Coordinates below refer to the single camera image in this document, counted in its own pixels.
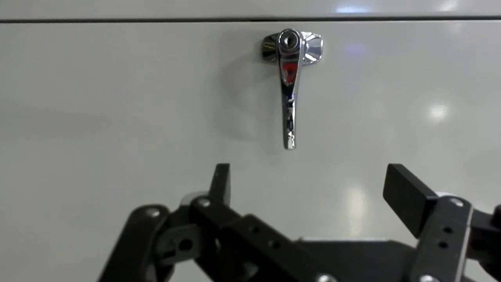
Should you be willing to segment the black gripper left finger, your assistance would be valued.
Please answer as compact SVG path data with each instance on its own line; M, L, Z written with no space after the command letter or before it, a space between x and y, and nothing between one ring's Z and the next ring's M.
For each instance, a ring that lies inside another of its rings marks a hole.
M134 208L98 282L169 282L175 266L194 261L214 282L335 282L305 247L258 217L228 206L230 165L214 167L209 189L170 211Z

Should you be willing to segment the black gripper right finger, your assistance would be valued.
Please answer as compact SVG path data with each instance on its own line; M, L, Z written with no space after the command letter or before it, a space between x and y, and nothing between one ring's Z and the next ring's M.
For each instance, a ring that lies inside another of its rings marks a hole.
M501 209L476 209L458 195L438 195L404 164L390 162L383 198L418 239L407 282L469 282L466 259L501 282Z

